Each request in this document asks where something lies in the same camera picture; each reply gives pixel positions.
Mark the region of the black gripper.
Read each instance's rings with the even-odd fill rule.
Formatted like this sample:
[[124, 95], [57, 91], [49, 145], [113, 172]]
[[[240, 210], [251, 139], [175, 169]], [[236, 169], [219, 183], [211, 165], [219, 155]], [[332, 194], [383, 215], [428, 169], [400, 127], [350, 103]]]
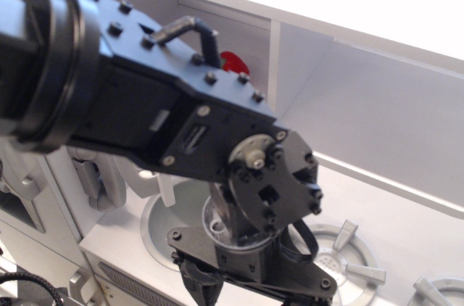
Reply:
[[183, 284], [197, 305], [215, 305], [228, 282], [281, 301], [284, 305], [331, 305], [336, 282], [315, 263], [284, 257], [275, 239], [244, 251], [219, 247], [212, 251], [194, 228], [169, 232]]

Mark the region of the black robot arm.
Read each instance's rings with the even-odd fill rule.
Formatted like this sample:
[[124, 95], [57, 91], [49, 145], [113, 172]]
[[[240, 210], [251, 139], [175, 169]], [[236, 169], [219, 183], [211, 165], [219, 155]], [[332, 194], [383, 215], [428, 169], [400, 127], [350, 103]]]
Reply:
[[207, 181], [202, 226], [167, 236], [198, 305], [225, 282], [329, 305], [336, 282], [303, 221], [320, 213], [318, 164], [247, 75], [222, 69], [216, 37], [127, 1], [1, 0], [1, 134], [24, 152], [74, 146]]

